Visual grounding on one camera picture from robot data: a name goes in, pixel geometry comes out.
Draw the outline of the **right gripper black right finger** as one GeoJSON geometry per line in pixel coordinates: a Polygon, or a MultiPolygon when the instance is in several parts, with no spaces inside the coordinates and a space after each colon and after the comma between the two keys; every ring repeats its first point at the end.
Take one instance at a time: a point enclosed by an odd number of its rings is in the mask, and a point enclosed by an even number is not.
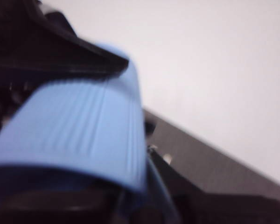
{"type": "Polygon", "coordinates": [[[184,224],[280,224],[280,202],[263,196],[207,193],[150,147],[150,157],[184,224]]]}

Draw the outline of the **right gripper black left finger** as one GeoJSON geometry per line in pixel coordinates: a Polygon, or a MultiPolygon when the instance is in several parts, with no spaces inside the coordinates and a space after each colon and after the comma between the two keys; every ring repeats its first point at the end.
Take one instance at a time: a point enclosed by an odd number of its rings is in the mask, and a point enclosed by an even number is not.
{"type": "Polygon", "coordinates": [[[139,207],[138,195],[121,187],[27,190],[0,202],[0,224],[109,224],[139,207]]]}

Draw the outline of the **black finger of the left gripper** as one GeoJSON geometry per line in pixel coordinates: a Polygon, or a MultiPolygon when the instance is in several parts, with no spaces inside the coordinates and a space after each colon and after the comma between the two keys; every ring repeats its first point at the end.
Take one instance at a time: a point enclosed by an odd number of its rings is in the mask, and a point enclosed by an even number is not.
{"type": "Polygon", "coordinates": [[[61,12],[27,13],[27,35],[4,67],[24,71],[28,81],[106,79],[128,67],[128,59],[79,38],[61,12]]]}

